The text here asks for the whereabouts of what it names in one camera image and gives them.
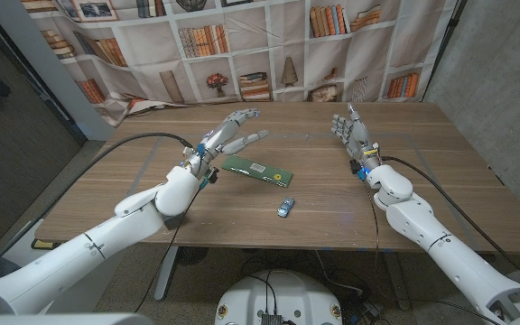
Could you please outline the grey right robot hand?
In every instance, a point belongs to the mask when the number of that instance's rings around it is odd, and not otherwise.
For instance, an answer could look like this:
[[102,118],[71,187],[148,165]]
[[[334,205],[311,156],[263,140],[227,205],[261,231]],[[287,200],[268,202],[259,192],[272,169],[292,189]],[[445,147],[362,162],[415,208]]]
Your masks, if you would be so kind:
[[349,118],[333,116],[331,131],[345,145],[348,155],[360,163],[365,173],[369,173],[382,164],[378,145],[370,140],[355,103],[348,103],[348,112]]

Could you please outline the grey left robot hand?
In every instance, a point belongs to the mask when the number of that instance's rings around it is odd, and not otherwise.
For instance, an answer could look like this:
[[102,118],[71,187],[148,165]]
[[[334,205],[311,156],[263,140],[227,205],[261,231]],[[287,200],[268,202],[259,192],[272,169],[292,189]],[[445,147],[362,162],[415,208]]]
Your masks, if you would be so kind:
[[185,154],[182,168],[197,179],[201,179],[210,168],[211,162],[220,154],[232,155],[239,153],[250,144],[269,135],[267,130],[261,130],[250,135],[235,139],[238,128],[246,120],[258,116],[256,108],[237,110],[228,115],[222,123],[206,133],[195,149]]

